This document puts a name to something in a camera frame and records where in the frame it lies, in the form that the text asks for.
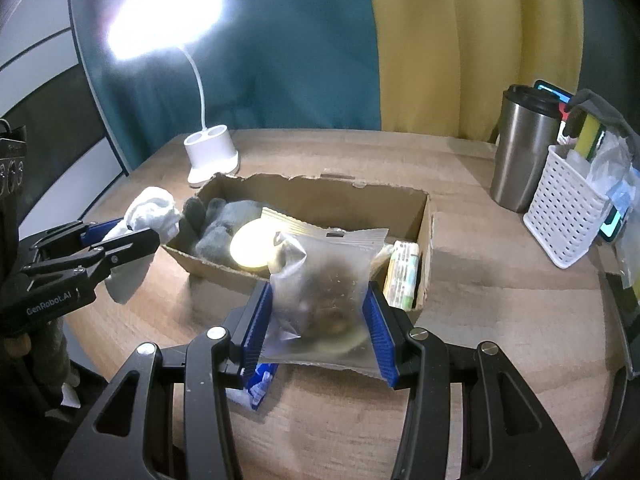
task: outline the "desk lamp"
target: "desk lamp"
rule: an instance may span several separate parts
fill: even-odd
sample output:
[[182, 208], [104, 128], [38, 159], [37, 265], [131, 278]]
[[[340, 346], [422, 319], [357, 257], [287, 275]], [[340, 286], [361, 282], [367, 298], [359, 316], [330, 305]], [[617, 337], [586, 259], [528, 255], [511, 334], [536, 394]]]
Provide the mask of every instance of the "desk lamp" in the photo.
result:
[[125, 0], [111, 23], [107, 42], [118, 60], [178, 48], [193, 68], [200, 93], [202, 130], [184, 146], [191, 160], [188, 182], [197, 187], [215, 173], [238, 168], [238, 151], [224, 125], [207, 128], [202, 79], [186, 45], [201, 38], [220, 18], [222, 0]]

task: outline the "basket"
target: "basket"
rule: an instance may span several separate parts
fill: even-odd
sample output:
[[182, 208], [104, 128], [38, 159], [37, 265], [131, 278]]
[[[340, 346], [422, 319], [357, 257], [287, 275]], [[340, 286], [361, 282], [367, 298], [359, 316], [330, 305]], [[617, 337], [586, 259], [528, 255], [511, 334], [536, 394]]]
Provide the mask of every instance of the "basket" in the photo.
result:
[[550, 146], [545, 168], [524, 215], [524, 224], [561, 269], [587, 251], [606, 220], [611, 201], [591, 189], [561, 155], [569, 146]]

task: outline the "open cardboard box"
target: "open cardboard box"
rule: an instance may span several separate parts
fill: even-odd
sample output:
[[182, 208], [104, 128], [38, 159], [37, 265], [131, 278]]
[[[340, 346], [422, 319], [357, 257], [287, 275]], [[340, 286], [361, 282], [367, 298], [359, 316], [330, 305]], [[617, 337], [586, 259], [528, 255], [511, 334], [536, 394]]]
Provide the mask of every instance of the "open cardboard box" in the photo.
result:
[[[335, 176], [286, 178], [257, 173], [247, 178], [218, 174], [199, 190], [197, 196], [205, 204], [215, 197], [228, 202], [255, 200], [319, 227], [338, 227], [347, 231], [388, 228], [388, 240], [417, 242], [421, 264], [415, 310], [422, 309], [431, 261], [431, 215], [429, 197], [424, 191], [363, 184]], [[231, 269], [196, 258], [179, 250], [181, 246], [178, 234], [164, 248], [187, 272], [210, 282], [250, 294], [256, 280], [268, 280], [267, 274]], [[376, 277], [381, 286], [385, 276], [386, 267]]]

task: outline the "stainless steel tumbler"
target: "stainless steel tumbler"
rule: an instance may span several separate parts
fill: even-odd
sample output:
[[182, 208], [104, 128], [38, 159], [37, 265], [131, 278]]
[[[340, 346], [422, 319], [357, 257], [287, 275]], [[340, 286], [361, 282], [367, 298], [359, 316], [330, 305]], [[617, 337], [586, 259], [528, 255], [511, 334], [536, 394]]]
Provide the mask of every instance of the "stainless steel tumbler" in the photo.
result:
[[548, 147], [556, 143], [562, 115], [551, 92], [511, 85], [502, 94], [491, 197], [517, 213], [526, 211], [545, 167]]

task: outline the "plastic bag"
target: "plastic bag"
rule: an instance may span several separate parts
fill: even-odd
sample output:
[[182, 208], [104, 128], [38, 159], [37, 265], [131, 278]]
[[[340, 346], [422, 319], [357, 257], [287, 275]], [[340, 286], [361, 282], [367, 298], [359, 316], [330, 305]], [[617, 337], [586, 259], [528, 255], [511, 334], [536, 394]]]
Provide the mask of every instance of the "plastic bag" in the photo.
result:
[[586, 181], [600, 194], [607, 194], [631, 168], [631, 154], [625, 139], [605, 132], [602, 143], [591, 161]]
[[366, 231], [357, 240], [326, 233], [276, 238], [280, 268], [271, 274], [273, 311], [260, 360], [379, 376], [362, 304], [383, 243], [372, 243]]
[[267, 219], [273, 225], [274, 231], [289, 233], [292, 235], [308, 235], [315, 238], [341, 238], [353, 245], [373, 245], [382, 250], [389, 229], [362, 229], [359, 231], [345, 231], [340, 228], [317, 227], [297, 218], [278, 213], [268, 207], [262, 208], [262, 219]]
[[629, 288], [640, 277], [640, 212], [630, 210], [623, 231], [615, 241], [622, 285]]
[[383, 244], [382, 249], [373, 257], [371, 261], [371, 270], [369, 272], [369, 279], [375, 280], [376, 275], [380, 272], [380, 269], [389, 263], [391, 259], [391, 254], [394, 252], [394, 245], [387, 244], [386, 242]]
[[629, 208], [640, 208], [640, 173], [631, 167], [624, 178], [609, 189], [607, 196], [621, 216], [625, 216]]

